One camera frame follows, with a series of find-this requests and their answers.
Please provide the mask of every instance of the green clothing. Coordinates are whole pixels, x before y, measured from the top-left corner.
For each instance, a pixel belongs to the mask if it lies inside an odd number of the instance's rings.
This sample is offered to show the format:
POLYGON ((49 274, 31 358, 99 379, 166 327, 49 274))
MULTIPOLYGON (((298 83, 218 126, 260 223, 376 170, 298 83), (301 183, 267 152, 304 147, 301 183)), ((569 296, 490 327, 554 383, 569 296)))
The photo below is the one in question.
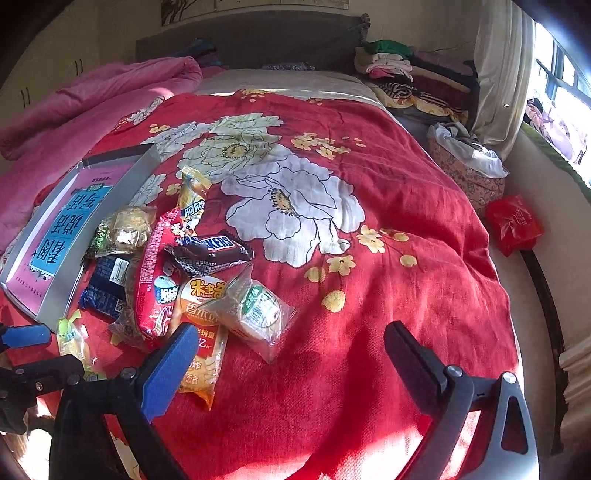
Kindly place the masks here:
POLYGON ((376 53, 397 53, 403 58, 408 59, 413 54, 411 49, 403 43, 394 40, 378 40, 363 44, 365 51, 371 55, 376 53))

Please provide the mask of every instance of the blue snack package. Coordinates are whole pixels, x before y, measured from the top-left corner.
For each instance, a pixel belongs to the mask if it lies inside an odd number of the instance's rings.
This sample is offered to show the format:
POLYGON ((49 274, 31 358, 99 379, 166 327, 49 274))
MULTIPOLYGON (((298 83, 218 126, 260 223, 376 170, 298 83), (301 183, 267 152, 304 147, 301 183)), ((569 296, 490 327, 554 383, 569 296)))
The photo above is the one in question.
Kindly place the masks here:
POLYGON ((80 295, 81 309, 93 308, 117 319, 127 305, 125 301, 125 276, 129 261, 124 257, 109 255, 99 258, 88 286, 80 295))

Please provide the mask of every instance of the metal screw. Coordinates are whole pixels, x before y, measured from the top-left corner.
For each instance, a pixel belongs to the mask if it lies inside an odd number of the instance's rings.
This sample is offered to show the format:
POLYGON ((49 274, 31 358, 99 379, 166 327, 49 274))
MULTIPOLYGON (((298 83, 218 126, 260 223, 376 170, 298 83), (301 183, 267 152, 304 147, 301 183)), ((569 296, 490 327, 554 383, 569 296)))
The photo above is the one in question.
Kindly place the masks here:
POLYGON ((464 370, 462 370, 460 367, 456 367, 455 365, 450 365, 447 367, 447 373, 453 377, 461 377, 464 374, 464 370))
POLYGON ((125 367, 121 373, 119 374, 119 376, 121 378, 124 378, 126 380, 131 380, 133 377, 135 377, 135 374, 137 373, 137 370, 134 367, 125 367))
POLYGON ((511 372, 505 372, 503 374, 503 380, 505 380, 507 383, 515 383, 517 382, 517 377, 511 372))
POLYGON ((77 385, 80 382, 80 375, 70 375, 67 382, 68 385, 77 385))

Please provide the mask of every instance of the white curtain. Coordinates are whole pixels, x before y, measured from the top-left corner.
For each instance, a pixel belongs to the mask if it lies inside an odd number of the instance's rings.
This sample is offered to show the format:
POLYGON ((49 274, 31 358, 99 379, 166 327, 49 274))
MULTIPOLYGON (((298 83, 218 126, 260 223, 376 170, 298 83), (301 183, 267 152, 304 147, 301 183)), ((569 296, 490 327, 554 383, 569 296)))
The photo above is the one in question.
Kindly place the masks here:
POLYGON ((566 349, 560 366, 569 374, 564 390, 569 410, 560 426, 560 439, 572 447, 591 434, 591 336, 566 349))
POLYGON ((474 50, 480 100, 472 133, 502 160, 521 126, 533 61, 531 17, 512 0, 484 0, 474 50))

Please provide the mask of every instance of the blue gripper pad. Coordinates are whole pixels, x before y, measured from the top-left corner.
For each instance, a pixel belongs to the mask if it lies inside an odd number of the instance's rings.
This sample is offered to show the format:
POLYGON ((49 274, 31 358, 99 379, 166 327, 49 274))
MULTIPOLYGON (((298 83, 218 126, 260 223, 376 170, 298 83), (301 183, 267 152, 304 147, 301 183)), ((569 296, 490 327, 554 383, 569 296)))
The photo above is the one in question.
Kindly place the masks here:
POLYGON ((2 343, 9 348, 44 345, 51 342, 51 330, 45 325, 9 327, 2 335, 2 343))
POLYGON ((182 323, 165 347, 156 352, 157 361, 153 369, 148 369, 147 376, 138 378, 141 389, 140 409, 148 422, 154 417, 164 415, 168 405, 172 401, 178 386, 187 373, 197 347, 199 345, 199 333, 195 325, 182 323))

